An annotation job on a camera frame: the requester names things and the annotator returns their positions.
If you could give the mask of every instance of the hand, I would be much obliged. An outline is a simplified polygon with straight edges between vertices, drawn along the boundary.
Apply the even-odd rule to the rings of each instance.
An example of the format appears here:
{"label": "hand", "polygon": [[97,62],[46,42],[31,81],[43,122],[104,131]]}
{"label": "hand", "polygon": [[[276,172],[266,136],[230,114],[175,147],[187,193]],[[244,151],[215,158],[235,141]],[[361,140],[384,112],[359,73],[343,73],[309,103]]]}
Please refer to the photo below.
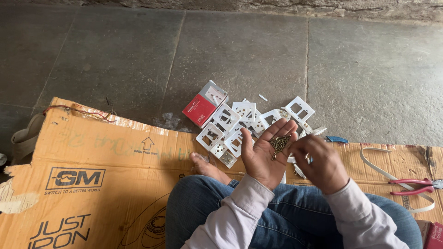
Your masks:
{"label": "hand", "polygon": [[[348,184],[349,176],[340,156],[322,138],[307,135],[292,143],[289,152],[305,176],[325,195],[338,192]],[[312,156],[312,163],[307,163],[306,154]]]}
{"label": "hand", "polygon": [[[267,128],[252,147],[252,137],[246,128],[241,128],[243,139],[241,143],[241,159],[245,164],[246,173],[255,178],[270,190],[276,188],[283,178],[288,160],[289,146],[297,140],[297,124],[295,121],[281,118],[269,128]],[[291,135],[284,150],[277,154],[275,160],[271,160],[274,155],[274,147],[269,142],[273,137]]]}

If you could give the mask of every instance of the gm logo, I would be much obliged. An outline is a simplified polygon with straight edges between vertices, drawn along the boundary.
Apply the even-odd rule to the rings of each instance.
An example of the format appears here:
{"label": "gm logo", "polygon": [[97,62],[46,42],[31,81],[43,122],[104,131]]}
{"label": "gm logo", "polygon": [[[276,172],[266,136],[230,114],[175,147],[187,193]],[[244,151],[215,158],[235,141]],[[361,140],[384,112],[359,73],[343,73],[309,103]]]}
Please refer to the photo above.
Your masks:
{"label": "gm logo", "polygon": [[101,187],[105,169],[52,167],[46,190]]}

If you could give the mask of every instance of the cardboard sheet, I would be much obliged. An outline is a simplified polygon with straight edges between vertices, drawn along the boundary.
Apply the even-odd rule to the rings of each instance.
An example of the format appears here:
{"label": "cardboard sheet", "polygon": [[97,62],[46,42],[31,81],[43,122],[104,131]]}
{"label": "cardboard sheet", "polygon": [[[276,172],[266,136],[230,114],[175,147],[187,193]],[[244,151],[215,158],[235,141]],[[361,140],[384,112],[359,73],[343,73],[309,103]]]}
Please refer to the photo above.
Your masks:
{"label": "cardboard sheet", "polygon": [[[54,98],[52,105],[96,111]],[[207,155],[195,134],[152,127],[115,116],[105,123],[89,115],[55,108],[48,112],[28,165],[8,167],[12,179],[0,185],[0,248],[164,248],[167,198],[180,178],[190,175],[192,151]],[[443,150],[390,144],[331,144],[349,175],[363,191],[392,199],[404,207],[429,205],[416,196],[391,196],[400,186],[364,165],[361,148],[387,148],[390,154],[367,151],[373,164],[397,178],[443,178]],[[231,178],[245,174],[239,158],[228,169]],[[287,166],[287,183],[310,186]],[[443,222],[441,195],[431,211],[416,219]]]}

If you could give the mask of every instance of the blue tool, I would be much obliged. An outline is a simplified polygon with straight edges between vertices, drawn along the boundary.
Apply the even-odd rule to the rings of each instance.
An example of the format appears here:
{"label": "blue tool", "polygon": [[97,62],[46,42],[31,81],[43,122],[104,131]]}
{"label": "blue tool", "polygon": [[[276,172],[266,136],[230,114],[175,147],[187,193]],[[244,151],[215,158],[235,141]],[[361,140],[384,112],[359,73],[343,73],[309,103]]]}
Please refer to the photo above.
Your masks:
{"label": "blue tool", "polygon": [[330,142],[343,142],[345,144],[349,143],[348,140],[341,138],[339,136],[326,136],[326,138],[330,141]]}

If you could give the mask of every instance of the sleeve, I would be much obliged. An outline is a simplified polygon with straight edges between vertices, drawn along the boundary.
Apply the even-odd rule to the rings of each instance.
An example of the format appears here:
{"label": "sleeve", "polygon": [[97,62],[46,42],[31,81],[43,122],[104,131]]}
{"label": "sleeve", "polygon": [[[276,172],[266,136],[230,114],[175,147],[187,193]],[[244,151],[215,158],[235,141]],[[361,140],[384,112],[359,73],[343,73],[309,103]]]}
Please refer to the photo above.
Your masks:
{"label": "sleeve", "polygon": [[408,249],[394,235],[392,218],[371,203],[352,179],[339,192],[325,195],[346,249]]}
{"label": "sleeve", "polygon": [[182,248],[248,248],[258,220],[272,198],[272,191],[246,174]]}

